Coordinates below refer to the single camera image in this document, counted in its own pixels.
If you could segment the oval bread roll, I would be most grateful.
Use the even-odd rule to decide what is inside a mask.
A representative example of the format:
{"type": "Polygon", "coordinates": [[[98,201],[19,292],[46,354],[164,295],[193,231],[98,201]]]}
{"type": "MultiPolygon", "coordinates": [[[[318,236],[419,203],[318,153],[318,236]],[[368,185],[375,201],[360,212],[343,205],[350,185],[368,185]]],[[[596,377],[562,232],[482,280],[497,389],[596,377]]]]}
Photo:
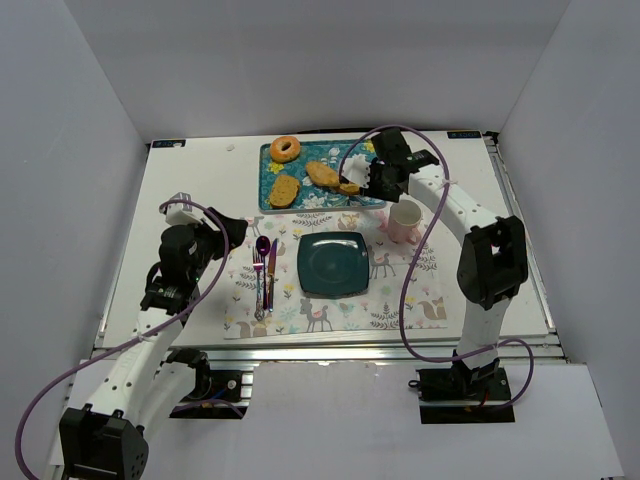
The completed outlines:
{"type": "Polygon", "coordinates": [[[338,173],[328,165],[319,161],[310,161],[305,170],[311,182],[320,187],[338,187],[340,177],[338,173]]]}

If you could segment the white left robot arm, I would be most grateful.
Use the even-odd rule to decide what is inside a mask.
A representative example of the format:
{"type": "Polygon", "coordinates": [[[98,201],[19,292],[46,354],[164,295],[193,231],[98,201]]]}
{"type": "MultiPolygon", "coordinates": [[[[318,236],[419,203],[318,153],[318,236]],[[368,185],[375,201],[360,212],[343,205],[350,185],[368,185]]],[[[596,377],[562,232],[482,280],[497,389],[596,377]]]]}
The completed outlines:
{"type": "Polygon", "coordinates": [[[59,422],[64,472],[75,479],[138,479],[149,443],[181,400],[211,390],[206,355],[170,349],[200,295],[199,281],[213,260],[224,261],[246,236],[247,221],[213,208],[208,218],[181,214],[160,237],[159,260],[147,275],[130,344],[80,408],[59,422]]]}

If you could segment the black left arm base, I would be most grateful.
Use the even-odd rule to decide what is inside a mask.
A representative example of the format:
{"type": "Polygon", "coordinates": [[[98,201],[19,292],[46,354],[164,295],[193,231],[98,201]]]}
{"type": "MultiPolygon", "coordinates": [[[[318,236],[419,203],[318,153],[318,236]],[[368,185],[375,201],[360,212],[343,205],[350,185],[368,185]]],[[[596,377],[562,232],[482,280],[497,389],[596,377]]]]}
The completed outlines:
{"type": "Polygon", "coordinates": [[[240,420],[246,412],[240,406],[241,370],[213,369],[206,353],[195,349],[175,350],[165,363],[186,365],[195,375],[194,389],[174,408],[171,418],[240,420]]]}

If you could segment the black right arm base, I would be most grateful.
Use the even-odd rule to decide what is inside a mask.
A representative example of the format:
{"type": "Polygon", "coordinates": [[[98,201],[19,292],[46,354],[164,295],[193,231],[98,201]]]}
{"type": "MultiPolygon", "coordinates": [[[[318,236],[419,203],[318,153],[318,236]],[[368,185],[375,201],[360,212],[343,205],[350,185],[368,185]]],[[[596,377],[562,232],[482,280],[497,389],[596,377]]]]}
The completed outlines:
{"type": "Polygon", "coordinates": [[[515,422],[509,380],[498,359],[476,370],[469,370],[462,361],[451,367],[417,370],[408,388],[418,395],[422,424],[515,422]]]}

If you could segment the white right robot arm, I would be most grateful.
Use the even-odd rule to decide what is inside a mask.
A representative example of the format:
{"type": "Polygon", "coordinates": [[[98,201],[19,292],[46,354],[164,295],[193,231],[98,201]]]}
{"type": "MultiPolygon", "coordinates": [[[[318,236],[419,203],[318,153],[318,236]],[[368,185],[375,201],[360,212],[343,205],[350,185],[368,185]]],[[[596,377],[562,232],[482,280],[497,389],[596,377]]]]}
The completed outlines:
{"type": "Polygon", "coordinates": [[[524,224],[516,216],[499,216],[466,193],[435,144],[412,151],[404,138],[407,130],[384,125],[367,132],[374,159],[345,159],[340,173],[366,196],[394,203],[403,195],[411,197],[432,211],[429,230],[442,223],[459,242],[456,280],[466,311],[459,342],[447,361],[477,381],[497,370],[506,310],[528,279],[524,224]]]}

